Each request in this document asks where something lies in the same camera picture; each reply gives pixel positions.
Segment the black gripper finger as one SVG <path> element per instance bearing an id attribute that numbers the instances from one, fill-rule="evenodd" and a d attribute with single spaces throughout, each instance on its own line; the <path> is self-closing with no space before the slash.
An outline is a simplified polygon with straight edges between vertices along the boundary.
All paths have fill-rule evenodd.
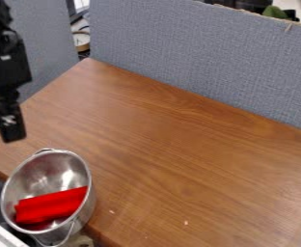
<path id="1" fill-rule="evenodd" d="M 17 103 L 0 106 L 0 136 L 5 143 L 26 137 L 22 113 Z"/>

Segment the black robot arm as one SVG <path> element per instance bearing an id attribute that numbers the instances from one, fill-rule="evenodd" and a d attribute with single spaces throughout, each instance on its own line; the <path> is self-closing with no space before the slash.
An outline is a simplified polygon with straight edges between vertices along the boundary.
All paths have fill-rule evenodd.
<path id="1" fill-rule="evenodd" d="M 10 27 L 12 21 L 10 7 L 0 0 L 0 136 L 4 143 L 26 137 L 18 88 L 32 81 L 25 45 Z"/>

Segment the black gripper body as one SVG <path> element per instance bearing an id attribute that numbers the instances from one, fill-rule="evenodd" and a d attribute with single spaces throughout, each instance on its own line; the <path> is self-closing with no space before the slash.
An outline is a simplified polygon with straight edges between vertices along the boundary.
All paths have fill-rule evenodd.
<path id="1" fill-rule="evenodd" d="M 18 87 L 32 81 L 22 38 L 6 30 L 0 38 L 0 107 L 18 101 Z"/>

